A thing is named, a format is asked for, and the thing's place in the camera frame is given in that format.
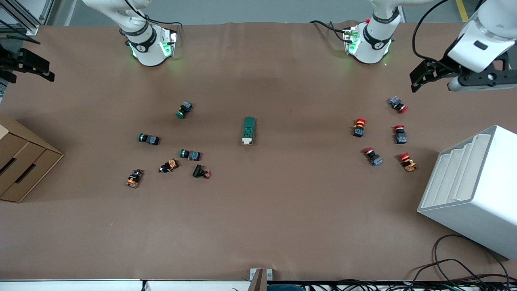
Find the brown tabletop surface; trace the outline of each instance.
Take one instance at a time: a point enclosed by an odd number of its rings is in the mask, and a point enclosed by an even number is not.
[[[515,90],[451,93],[442,80],[411,93],[413,28],[401,24],[390,53],[364,65],[312,24],[184,26],[178,58],[144,67],[116,27],[43,27],[27,47],[56,81],[17,74],[0,107],[65,156],[21,204],[0,203],[0,278],[241,279],[253,267],[283,280],[412,278],[453,233],[416,211],[438,152],[494,124],[517,132]],[[460,28],[423,25],[420,52],[440,58]],[[394,95],[404,114],[387,104]],[[185,100],[194,109],[180,120]],[[246,116],[252,147],[240,144]],[[201,152],[212,177],[193,178],[180,149]],[[418,170],[403,170],[403,152]],[[158,173],[172,158],[180,167]],[[137,168],[140,186],[125,186]],[[459,239],[438,255],[502,273]],[[420,278],[441,280],[435,269]]]

